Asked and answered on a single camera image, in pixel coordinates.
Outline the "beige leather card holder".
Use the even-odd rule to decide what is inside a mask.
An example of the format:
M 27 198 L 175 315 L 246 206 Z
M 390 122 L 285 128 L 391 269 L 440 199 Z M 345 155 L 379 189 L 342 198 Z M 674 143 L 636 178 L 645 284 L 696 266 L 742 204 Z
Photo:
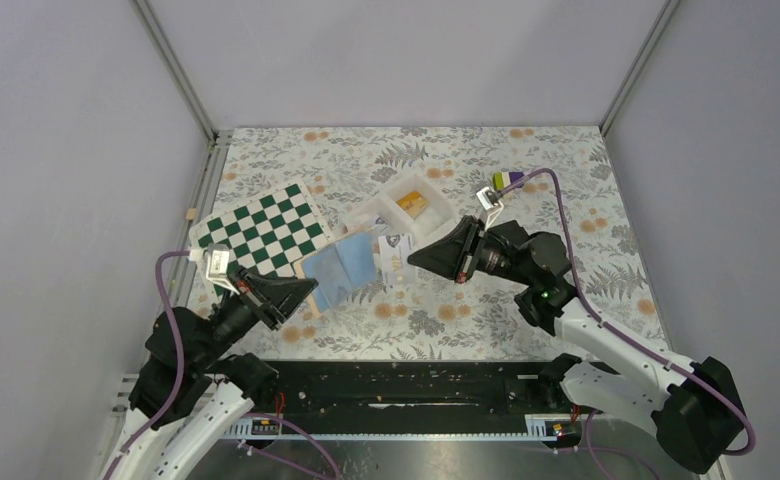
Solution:
M 293 268 L 298 277 L 318 282 L 307 304 L 319 317 L 378 279 L 373 235 L 366 230 L 350 232 L 297 260 Z

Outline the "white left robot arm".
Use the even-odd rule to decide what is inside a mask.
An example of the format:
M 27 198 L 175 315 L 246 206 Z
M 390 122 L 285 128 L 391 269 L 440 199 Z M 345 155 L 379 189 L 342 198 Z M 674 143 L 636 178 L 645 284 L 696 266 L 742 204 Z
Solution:
M 150 357 L 101 477 L 184 479 L 238 418 L 270 407 L 278 371 L 252 353 L 229 350 L 257 325 L 281 328 L 317 286 L 312 278 L 238 267 L 208 317 L 184 307 L 164 311 L 145 343 Z

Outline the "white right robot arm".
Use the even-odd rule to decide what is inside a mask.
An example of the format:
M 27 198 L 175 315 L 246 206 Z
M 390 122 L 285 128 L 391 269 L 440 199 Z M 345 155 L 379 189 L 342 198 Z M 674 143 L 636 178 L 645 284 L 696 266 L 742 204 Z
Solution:
M 602 319 L 569 280 L 568 249 L 555 233 L 527 233 L 515 221 L 487 229 L 465 216 L 408 262 L 457 284 L 484 273 L 522 285 L 514 301 L 527 323 L 606 365 L 601 370 L 569 354 L 553 360 L 539 386 L 549 410 L 578 404 L 618 417 L 652 435 L 672 460 L 696 474 L 729 454 L 749 425 L 721 361 L 697 362 Z

